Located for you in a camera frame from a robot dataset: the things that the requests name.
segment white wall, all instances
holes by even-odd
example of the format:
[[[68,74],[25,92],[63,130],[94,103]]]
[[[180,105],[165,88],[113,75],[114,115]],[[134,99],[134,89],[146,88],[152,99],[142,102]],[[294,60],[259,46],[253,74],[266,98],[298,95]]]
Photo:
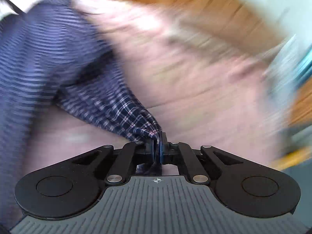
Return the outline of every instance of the white wall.
[[[312,0],[244,0],[271,22],[279,22],[290,35],[297,34],[301,50],[312,44]]]

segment blue fabric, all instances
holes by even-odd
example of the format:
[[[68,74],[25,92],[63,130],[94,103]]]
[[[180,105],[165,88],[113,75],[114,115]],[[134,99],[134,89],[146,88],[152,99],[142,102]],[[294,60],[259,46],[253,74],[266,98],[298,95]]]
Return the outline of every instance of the blue fabric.
[[[13,224],[14,187],[32,125],[52,101],[131,141],[159,139],[160,126],[126,86],[110,43],[70,3],[44,0],[0,22],[0,222],[6,227]]]

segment checkered garment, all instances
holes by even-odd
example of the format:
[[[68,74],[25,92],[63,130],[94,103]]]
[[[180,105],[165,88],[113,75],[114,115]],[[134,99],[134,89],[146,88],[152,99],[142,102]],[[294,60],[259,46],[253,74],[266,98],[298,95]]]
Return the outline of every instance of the checkered garment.
[[[27,139],[54,101],[71,115],[131,141],[160,126],[125,84],[119,62],[70,0],[44,0],[0,22],[0,222],[16,208]]]

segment plaid fabric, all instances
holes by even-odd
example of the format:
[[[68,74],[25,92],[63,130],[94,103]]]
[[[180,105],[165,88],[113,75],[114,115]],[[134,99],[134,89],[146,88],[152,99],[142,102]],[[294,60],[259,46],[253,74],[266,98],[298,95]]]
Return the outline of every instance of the plaid fabric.
[[[70,7],[44,0],[0,22],[0,221],[13,224],[14,187],[34,119],[55,101],[132,141],[160,126],[126,86],[110,43]]]

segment white crosshair symbol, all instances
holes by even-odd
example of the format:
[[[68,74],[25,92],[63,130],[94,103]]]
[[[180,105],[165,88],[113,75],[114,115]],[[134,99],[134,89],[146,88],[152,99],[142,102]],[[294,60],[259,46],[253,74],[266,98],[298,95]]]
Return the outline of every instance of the white crosshair symbol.
[[[161,182],[161,181],[163,181],[163,180],[162,180],[162,179],[159,179],[159,178],[156,178],[156,179],[154,179],[153,181],[156,182],[156,183],[159,183],[159,182]]]

